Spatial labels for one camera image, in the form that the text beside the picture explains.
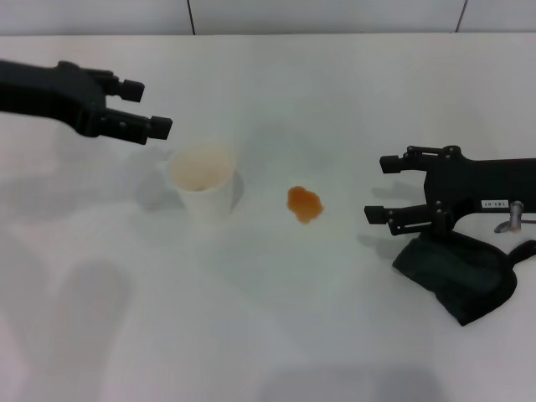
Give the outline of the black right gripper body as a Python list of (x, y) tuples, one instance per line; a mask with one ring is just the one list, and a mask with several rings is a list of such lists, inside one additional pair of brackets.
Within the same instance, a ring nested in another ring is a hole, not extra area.
[(459, 147), (423, 156), (426, 202), (433, 208), (435, 229), (450, 231), (469, 214), (506, 214), (520, 203), (535, 213), (535, 160), (471, 160)]

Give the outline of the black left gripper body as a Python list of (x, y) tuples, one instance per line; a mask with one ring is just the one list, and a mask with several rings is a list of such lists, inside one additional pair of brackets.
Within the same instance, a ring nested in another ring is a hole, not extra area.
[(78, 65), (40, 67), (1, 62), (1, 111), (63, 122), (84, 137), (98, 137), (106, 95)]

